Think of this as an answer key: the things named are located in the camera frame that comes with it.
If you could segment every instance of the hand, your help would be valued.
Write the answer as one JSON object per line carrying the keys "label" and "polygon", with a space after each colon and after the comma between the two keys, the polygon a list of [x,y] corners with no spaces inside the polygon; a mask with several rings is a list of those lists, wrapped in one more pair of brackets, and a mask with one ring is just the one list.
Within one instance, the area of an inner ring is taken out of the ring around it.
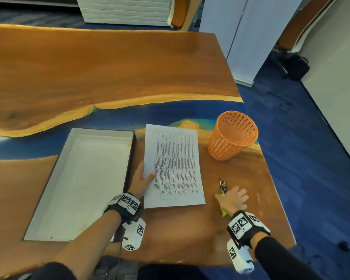
{"label": "hand", "polygon": [[149,183],[154,179],[156,176],[156,172],[150,173],[148,177],[144,179],[143,173],[144,172],[144,160],[142,160],[137,167],[134,177],[132,178],[132,183],[129,188],[129,192],[132,193],[137,199],[140,199],[143,197],[145,191],[147,190],[147,187]]}
{"label": "hand", "polygon": [[244,202],[249,199],[246,190],[244,188],[239,190],[238,187],[230,189],[225,196],[216,193],[215,198],[218,199],[220,208],[227,212],[230,217],[238,210],[245,210],[247,205]]}

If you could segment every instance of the wrist strap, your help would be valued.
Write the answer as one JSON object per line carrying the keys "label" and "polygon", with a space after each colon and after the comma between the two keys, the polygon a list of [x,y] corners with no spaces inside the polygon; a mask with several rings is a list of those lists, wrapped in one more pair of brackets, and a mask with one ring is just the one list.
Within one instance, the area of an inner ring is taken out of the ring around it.
{"label": "wrist strap", "polygon": [[132,193],[122,193],[115,196],[107,205],[104,213],[115,210],[121,215],[121,224],[127,221],[138,221],[142,207],[140,201]]}
{"label": "wrist strap", "polygon": [[242,246],[252,248],[250,241],[258,232],[271,236],[271,231],[254,214],[243,210],[235,212],[228,224],[227,231],[238,246],[238,249]]}

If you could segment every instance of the live edge wood slab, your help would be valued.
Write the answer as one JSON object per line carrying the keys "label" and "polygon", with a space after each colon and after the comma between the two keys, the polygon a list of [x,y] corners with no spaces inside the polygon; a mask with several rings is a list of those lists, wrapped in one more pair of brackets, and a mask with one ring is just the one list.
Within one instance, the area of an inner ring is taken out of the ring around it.
{"label": "live edge wood slab", "polygon": [[[0,135],[29,136],[103,109],[181,100],[242,102],[214,35],[0,26]],[[230,266],[228,220],[214,193],[220,177],[246,188],[248,211],[285,247],[293,233],[258,144],[228,161],[207,153],[211,131],[197,123],[206,204],[147,209],[144,239],[126,259]],[[144,157],[136,132],[132,171]],[[0,277],[47,262],[67,243],[23,241],[56,156],[0,160]],[[117,256],[119,244],[106,254]]]}

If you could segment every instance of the right hand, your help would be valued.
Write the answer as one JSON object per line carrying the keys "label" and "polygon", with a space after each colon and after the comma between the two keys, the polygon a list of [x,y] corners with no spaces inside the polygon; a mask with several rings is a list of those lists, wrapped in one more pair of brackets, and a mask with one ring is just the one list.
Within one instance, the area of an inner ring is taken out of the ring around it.
{"label": "right hand", "polygon": [[230,189],[225,196],[216,193],[215,198],[219,201],[220,208],[227,212],[230,217],[238,210],[245,210],[247,205],[244,202],[249,199],[246,189],[240,190],[237,186]]}

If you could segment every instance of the black sleeve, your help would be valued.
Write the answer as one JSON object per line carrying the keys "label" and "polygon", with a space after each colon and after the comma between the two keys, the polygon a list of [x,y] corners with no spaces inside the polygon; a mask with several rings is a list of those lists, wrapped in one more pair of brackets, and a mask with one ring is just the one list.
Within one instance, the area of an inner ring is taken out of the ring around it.
{"label": "black sleeve", "polygon": [[53,262],[47,263],[38,270],[31,280],[77,280],[74,274],[65,265]]}
{"label": "black sleeve", "polygon": [[310,266],[296,259],[275,238],[260,240],[255,248],[255,257],[271,280],[321,280]]}

